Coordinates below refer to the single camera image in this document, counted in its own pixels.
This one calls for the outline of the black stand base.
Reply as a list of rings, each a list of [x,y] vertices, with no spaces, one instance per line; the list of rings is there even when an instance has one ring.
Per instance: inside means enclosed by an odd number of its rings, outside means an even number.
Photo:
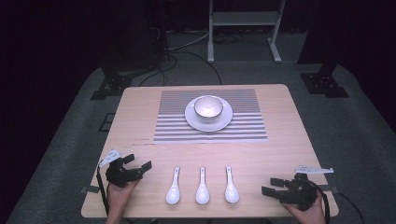
[[[301,73],[305,87],[310,94],[323,94],[327,98],[347,98],[348,94],[332,76],[337,63],[324,63],[316,73]]]
[[[104,66],[105,75],[98,90],[94,91],[92,100],[105,100],[107,96],[121,96],[134,78],[134,72],[127,67]]]

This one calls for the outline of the white metal stand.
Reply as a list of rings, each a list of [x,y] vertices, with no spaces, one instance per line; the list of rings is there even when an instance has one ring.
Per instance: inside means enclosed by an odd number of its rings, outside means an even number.
[[[267,39],[275,63],[282,63],[276,46],[277,34],[282,21],[286,0],[280,0],[278,10],[253,12],[216,12],[213,0],[209,0],[207,61],[215,61],[213,32],[222,26],[272,26],[272,36]]]

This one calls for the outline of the white round plate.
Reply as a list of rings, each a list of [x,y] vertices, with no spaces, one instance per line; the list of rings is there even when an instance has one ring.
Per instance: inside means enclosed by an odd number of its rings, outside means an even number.
[[[222,104],[223,104],[223,111],[219,118],[215,120],[214,122],[211,123],[205,123],[200,120],[198,120],[197,116],[195,115],[193,106],[195,101],[199,98],[195,98],[191,100],[186,108],[185,108],[185,119],[186,121],[190,124],[190,126],[198,131],[201,132],[207,132],[207,133],[212,133],[212,132],[217,132],[222,129],[224,129],[232,120],[233,118],[233,109],[229,105],[228,102],[226,102],[224,99],[220,98]]]

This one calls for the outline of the grey striped placemat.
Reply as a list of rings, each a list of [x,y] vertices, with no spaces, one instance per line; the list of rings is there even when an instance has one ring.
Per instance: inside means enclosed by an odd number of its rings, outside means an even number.
[[[212,133],[201,132],[186,121],[184,113],[187,104],[203,95],[218,96],[232,107],[233,118],[224,129]],[[162,93],[154,134],[156,144],[261,143],[267,140],[262,112],[253,89]]]

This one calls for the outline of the person's right hand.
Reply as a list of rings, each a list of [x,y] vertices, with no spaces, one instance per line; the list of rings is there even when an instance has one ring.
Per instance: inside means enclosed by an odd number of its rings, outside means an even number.
[[[290,212],[300,224],[326,224],[322,208],[322,196],[319,192],[312,206],[305,211],[299,210],[293,204],[283,203],[282,206]]]

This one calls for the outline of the dark floor hatch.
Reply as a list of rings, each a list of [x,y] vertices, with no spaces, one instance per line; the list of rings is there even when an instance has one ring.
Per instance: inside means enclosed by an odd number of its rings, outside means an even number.
[[[114,118],[114,113],[107,113],[99,126],[99,132],[109,132]]]

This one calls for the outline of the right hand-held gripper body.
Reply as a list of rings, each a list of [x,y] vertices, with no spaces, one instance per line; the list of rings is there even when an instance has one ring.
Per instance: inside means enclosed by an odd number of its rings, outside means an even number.
[[[319,192],[322,196],[324,209],[330,210],[327,195],[322,188],[308,179],[308,174],[331,174],[332,168],[318,168],[312,166],[298,165],[295,169],[296,175],[292,180],[284,180],[287,190],[281,191],[281,202],[287,204],[294,204],[301,211],[309,209],[317,198]]]

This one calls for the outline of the person's left hand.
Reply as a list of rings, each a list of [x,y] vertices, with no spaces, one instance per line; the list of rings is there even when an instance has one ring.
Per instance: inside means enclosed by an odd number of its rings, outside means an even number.
[[[109,211],[107,216],[122,216],[129,198],[137,185],[138,181],[128,182],[124,188],[112,183],[109,184],[107,191]]]

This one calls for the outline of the white ceramic bowl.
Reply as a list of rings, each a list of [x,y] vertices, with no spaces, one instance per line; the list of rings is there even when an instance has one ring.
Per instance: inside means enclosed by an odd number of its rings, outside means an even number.
[[[198,120],[211,123],[217,120],[221,115],[223,104],[219,97],[204,95],[195,101],[193,109]]]

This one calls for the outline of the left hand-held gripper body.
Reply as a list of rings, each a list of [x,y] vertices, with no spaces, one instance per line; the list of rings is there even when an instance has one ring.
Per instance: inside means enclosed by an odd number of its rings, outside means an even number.
[[[128,182],[134,182],[142,179],[144,173],[141,167],[126,169],[122,159],[124,157],[120,152],[115,149],[111,149],[106,156],[99,162],[98,167],[102,168],[108,165],[106,170],[106,180],[118,187],[126,187]]]

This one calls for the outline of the white ceramic soup spoon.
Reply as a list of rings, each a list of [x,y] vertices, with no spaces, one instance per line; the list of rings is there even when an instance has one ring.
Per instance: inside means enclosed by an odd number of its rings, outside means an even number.
[[[176,166],[173,173],[172,185],[169,188],[165,200],[168,204],[177,204],[180,200],[180,190],[178,186],[179,167]]]
[[[195,194],[195,200],[198,204],[207,204],[210,199],[210,194],[205,183],[205,167],[200,168],[200,183]]]
[[[240,199],[239,192],[233,182],[232,167],[227,165],[225,167],[227,175],[227,185],[225,190],[225,199],[228,203],[237,203]]]

